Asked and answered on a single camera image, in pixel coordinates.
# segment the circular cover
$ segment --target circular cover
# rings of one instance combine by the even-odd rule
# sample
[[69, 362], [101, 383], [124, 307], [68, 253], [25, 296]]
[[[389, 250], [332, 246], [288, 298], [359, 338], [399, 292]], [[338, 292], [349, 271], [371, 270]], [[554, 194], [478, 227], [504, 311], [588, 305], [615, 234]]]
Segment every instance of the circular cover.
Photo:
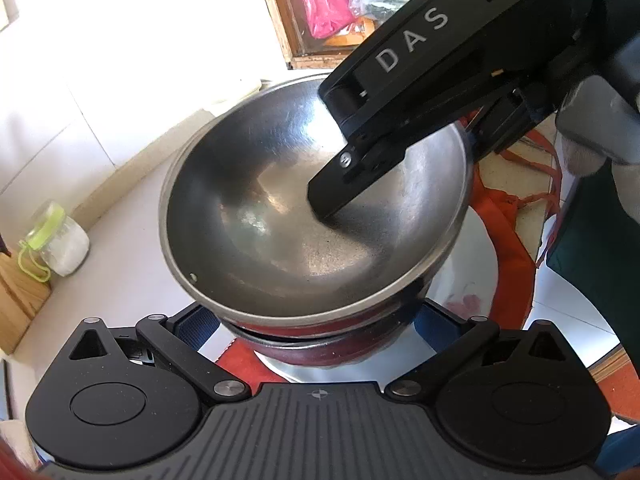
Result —
[[509, 469], [548, 472], [593, 459], [610, 412], [582, 363], [575, 355], [513, 356], [446, 384], [435, 403], [444, 430], [474, 456]]
[[345, 145], [317, 96], [322, 79], [236, 107], [196, 136], [164, 184], [161, 243], [172, 273], [217, 316], [254, 332], [293, 336], [268, 329], [354, 317], [425, 275], [426, 284], [466, 211], [470, 159], [450, 125], [318, 221], [308, 181]]
[[200, 420], [193, 387], [171, 372], [117, 354], [65, 360], [54, 361], [26, 410], [32, 439], [56, 462], [133, 467], [175, 449]]

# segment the cutting board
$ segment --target cutting board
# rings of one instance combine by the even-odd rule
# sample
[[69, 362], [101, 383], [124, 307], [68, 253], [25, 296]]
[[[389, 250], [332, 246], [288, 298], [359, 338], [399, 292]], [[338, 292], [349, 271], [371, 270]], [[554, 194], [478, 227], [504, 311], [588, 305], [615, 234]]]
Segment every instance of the cutting board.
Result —
[[14, 258], [0, 254], [0, 349], [11, 354], [49, 297], [49, 285], [23, 273]]

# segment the white powder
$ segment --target white powder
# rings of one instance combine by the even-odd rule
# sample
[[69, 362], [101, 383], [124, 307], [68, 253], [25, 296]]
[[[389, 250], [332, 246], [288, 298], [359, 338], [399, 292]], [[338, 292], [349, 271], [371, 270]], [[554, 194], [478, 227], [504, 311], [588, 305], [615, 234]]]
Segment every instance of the white powder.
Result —
[[51, 270], [60, 276], [67, 276], [80, 266], [88, 251], [89, 237], [84, 229], [66, 217], [40, 254]]

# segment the wok rim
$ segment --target wok rim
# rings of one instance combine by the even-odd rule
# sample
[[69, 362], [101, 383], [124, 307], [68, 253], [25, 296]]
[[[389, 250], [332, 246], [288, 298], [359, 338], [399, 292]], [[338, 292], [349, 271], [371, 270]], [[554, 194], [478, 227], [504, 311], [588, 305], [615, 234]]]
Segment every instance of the wok rim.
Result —
[[[442, 260], [444, 254], [447, 254], [453, 247], [453, 243], [460, 233], [462, 222], [466, 214], [466, 206], [469, 202], [469, 197], [472, 190], [473, 179], [473, 162], [471, 157], [471, 151], [469, 142], [464, 135], [458, 135], [458, 139], [462, 148], [462, 151], [466, 158], [466, 175], [463, 183], [463, 192], [460, 194], [458, 200], [458, 211], [456, 215], [451, 219], [450, 223], [444, 229], [443, 234], [436, 241], [433, 249], [419, 260], [413, 267], [408, 269], [394, 282], [389, 283], [386, 287], [380, 289], [376, 293], [370, 294], [366, 298], [358, 300], [354, 303], [339, 306], [337, 308], [327, 310], [324, 312], [318, 312], [316, 314], [307, 314], [304, 316], [261, 316], [259, 314], [249, 314], [241, 310], [236, 310], [230, 306], [226, 306], [218, 301], [201, 293], [182, 273], [178, 267], [177, 262], [171, 251], [171, 245], [169, 243], [169, 235], [167, 229], [167, 216], [168, 207], [171, 199], [172, 190], [174, 188], [175, 181], [178, 178], [180, 170], [184, 166], [187, 158], [196, 147], [196, 145], [209, 133], [213, 128], [222, 122], [227, 116], [235, 113], [241, 108], [251, 104], [252, 102], [262, 98], [263, 96], [270, 94], [271, 92], [278, 91], [281, 88], [292, 86], [304, 81], [325, 79], [327, 73], [314, 74], [296, 78], [290, 81], [286, 81], [266, 90], [259, 91], [253, 96], [244, 99], [236, 106], [228, 110], [226, 113], [215, 117], [209, 123], [201, 127], [191, 138], [189, 142], [181, 149], [178, 155], [175, 156], [174, 161], [169, 166], [167, 174], [162, 183], [159, 201], [159, 235], [160, 235], [160, 247], [162, 250], [162, 256], [169, 267], [169, 271], [176, 279], [178, 284], [187, 292], [194, 300], [198, 301], [201, 305], [212, 310], [217, 316], [222, 319], [228, 320], [236, 325], [250, 325], [250, 326], [264, 326], [266, 328], [308, 328], [313, 326], [321, 326], [327, 323], [335, 322], [337, 320], [348, 319], [350, 317], [357, 316], [363, 313], [367, 309], [379, 306], [384, 301], [389, 300], [398, 292], [402, 291], [406, 286], [419, 279], [421, 276], [425, 276], [428, 270], [433, 267], [438, 261]], [[462, 127], [456, 123], [458, 133], [461, 132]]]

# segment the wooden frame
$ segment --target wooden frame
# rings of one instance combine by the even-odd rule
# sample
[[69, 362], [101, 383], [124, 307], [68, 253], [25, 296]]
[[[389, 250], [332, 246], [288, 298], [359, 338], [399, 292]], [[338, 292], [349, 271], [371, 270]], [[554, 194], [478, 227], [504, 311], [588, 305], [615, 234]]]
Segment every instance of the wooden frame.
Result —
[[593, 379], [600, 383], [631, 362], [621, 344], [589, 367]]
[[293, 2], [291, 0], [265, 0], [265, 2], [282, 55], [290, 68], [335, 68], [352, 52], [351, 49], [345, 48], [318, 54], [302, 54], [302, 37], [296, 27]]

